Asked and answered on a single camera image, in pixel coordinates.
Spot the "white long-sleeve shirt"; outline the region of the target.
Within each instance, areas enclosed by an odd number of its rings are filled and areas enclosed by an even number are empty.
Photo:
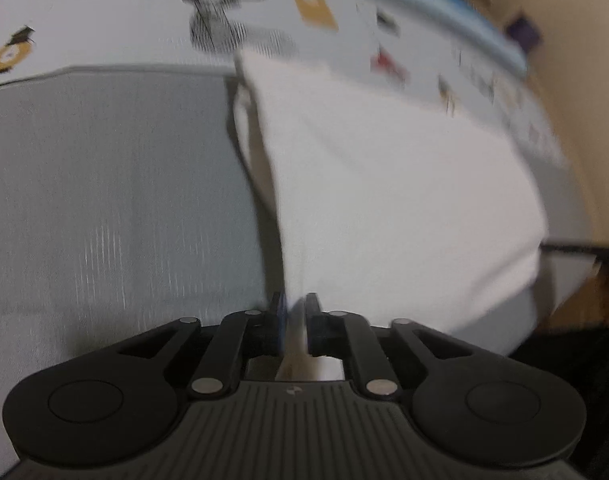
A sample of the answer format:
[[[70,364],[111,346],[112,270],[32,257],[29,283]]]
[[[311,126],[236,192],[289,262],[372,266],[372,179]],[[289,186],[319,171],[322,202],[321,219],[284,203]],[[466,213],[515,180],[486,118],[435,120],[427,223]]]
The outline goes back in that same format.
[[[452,333],[535,282],[545,210],[504,133],[324,65],[244,49],[236,72],[239,148],[280,230],[280,376],[342,375],[307,348],[306,295],[376,326]]]

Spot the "purple box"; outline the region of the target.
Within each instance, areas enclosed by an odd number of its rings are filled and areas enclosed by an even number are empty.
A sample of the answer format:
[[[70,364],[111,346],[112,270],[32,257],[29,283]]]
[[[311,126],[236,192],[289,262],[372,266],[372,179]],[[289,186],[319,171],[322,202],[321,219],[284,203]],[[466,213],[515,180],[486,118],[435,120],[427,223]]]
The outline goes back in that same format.
[[[518,44],[525,55],[531,54],[543,42],[542,32],[523,12],[516,14],[504,26],[504,32],[509,39]]]

